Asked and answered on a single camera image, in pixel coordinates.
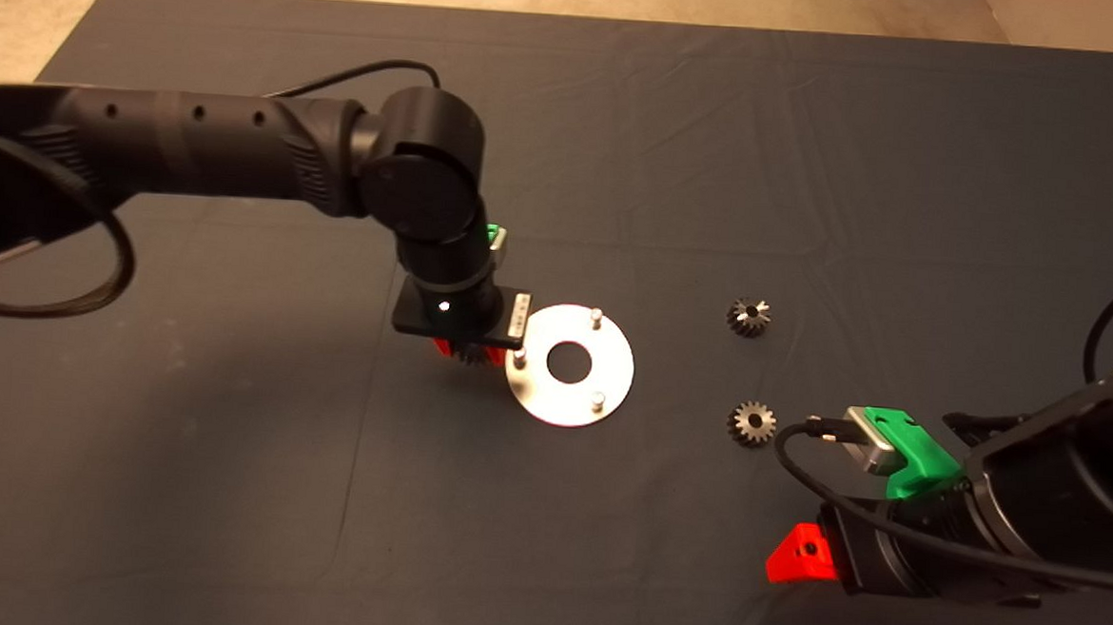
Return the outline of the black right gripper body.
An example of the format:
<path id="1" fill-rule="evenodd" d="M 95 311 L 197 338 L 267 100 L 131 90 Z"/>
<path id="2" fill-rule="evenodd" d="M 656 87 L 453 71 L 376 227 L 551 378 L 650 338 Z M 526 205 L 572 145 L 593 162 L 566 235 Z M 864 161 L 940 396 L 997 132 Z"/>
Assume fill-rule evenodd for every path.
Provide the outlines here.
<path id="1" fill-rule="evenodd" d="M 824 500 L 817 510 L 817 525 L 828 540 L 836 574 L 847 596 L 933 597 L 902 559 L 892 537 L 871 524 Z"/>

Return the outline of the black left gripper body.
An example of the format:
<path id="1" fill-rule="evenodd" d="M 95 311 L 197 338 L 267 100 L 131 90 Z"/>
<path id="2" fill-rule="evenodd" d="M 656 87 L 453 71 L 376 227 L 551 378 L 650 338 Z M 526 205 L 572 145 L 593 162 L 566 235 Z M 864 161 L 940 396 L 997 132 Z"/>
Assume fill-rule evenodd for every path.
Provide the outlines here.
<path id="1" fill-rule="evenodd" d="M 533 295 L 485 280 L 439 292 L 411 275 L 402 282 L 391 324 L 398 333 L 506 350 L 523 345 Z"/>

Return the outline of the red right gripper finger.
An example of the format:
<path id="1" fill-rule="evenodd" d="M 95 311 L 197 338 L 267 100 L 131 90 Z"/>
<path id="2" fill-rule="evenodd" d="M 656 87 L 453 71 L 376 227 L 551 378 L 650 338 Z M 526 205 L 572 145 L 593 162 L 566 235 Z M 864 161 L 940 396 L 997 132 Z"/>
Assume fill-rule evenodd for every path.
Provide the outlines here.
<path id="1" fill-rule="evenodd" d="M 770 584 L 839 581 L 823 527 L 815 522 L 794 525 L 767 557 L 766 576 Z"/>

